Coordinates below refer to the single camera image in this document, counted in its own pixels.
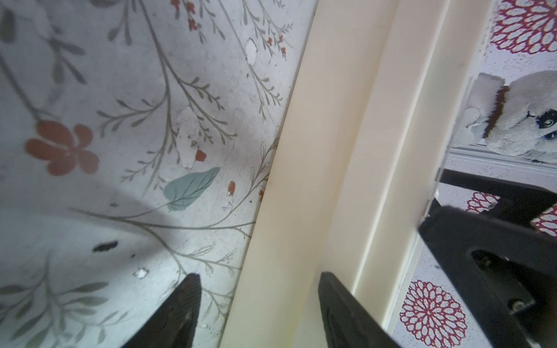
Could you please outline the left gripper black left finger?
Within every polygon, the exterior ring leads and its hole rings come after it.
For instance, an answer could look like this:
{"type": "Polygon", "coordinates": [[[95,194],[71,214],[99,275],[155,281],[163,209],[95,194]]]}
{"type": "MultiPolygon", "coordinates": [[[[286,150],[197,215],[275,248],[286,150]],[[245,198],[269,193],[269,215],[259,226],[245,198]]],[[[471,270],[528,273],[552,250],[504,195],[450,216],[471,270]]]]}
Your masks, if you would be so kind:
{"type": "Polygon", "coordinates": [[[123,346],[191,347],[200,315],[201,298],[200,275],[190,273],[123,346]]]}

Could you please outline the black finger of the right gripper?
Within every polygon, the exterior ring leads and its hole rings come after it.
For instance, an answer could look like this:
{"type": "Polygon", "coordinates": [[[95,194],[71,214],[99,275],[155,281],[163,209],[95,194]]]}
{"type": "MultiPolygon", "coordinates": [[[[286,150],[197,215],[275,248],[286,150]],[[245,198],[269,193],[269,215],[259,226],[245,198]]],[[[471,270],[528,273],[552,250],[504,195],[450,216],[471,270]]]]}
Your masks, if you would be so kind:
{"type": "Polygon", "coordinates": [[[493,347],[556,346],[556,239],[453,207],[419,234],[493,347]]]}
{"type": "Polygon", "coordinates": [[[545,188],[449,169],[438,182],[499,197],[492,209],[482,211],[495,218],[536,218],[556,203],[556,193],[545,188]]]}

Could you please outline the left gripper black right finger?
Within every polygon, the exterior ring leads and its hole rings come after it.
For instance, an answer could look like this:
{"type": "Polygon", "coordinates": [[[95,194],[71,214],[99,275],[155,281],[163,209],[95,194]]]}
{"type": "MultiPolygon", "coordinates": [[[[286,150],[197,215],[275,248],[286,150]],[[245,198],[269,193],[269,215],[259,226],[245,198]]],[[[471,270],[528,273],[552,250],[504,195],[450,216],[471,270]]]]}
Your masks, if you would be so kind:
{"type": "Polygon", "coordinates": [[[318,294],[328,347],[398,346],[333,273],[321,274],[318,294]]]}

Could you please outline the cream dispenser lid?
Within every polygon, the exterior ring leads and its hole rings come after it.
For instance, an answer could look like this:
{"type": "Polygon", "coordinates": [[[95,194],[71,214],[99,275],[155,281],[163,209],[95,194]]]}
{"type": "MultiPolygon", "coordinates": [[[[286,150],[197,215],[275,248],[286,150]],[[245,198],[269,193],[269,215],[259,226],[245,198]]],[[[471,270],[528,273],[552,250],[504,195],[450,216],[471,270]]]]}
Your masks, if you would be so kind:
{"type": "Polygon", "coordinates": [[[325,347],[336,275],[391,334],[495,1],[320,1],[222,347],[325,347]]]}

